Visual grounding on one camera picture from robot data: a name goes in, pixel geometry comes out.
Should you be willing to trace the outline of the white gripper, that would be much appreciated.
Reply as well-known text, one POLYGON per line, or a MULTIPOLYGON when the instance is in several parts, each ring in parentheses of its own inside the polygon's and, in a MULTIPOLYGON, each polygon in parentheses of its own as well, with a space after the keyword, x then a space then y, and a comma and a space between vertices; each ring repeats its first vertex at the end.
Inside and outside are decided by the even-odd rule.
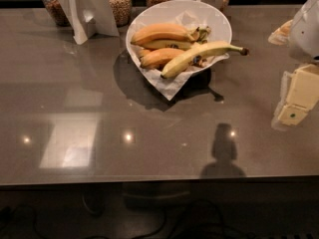
POLYGON ((280 102, 271 126, 287 130, 299 125, 319 102, 319 0, 307 0, 293 18, 277 28, 268 42, 289 44, 289 56, 305 64, 281 79, 280 102))

